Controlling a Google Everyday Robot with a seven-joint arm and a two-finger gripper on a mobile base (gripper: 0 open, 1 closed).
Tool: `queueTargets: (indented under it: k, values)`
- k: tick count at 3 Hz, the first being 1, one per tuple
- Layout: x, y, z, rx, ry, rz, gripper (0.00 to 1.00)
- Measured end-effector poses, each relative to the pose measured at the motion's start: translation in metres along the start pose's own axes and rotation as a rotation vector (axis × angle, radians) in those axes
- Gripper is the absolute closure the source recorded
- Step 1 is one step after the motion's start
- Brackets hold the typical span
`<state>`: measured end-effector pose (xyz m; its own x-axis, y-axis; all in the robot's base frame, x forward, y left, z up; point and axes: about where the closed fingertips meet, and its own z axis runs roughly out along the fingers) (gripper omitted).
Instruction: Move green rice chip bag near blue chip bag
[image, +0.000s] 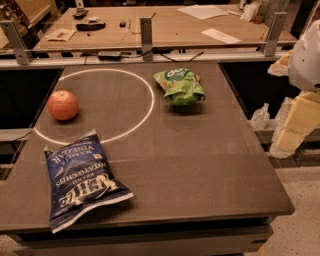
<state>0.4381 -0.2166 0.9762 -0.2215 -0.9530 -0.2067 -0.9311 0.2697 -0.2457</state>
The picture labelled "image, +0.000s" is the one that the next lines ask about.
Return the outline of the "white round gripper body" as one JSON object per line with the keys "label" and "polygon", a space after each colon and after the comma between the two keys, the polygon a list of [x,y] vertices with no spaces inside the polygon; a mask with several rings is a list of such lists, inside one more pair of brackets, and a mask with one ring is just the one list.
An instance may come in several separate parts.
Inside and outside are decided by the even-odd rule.
{"label": "white round gripper body", "polygon": [[288,76],[290,84],[300,90],[320,90],[320,20],[314,21],[294,45]]}

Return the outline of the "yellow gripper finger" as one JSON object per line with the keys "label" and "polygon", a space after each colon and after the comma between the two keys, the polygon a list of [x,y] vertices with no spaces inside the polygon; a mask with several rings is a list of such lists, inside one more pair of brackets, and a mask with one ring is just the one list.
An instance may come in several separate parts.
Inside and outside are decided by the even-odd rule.
{"label": "yellow gripper finger", "polygon": [[270,154],[287,158],[320,125],[320,93],[302,91],[294,99],[286,98],[277,117]]}
{"label": "yellow gripper finger", "polygon": [[278,77],[287,76],[290,57],[291,52],[288,51],[280,59],[270,65],[267,73]]}

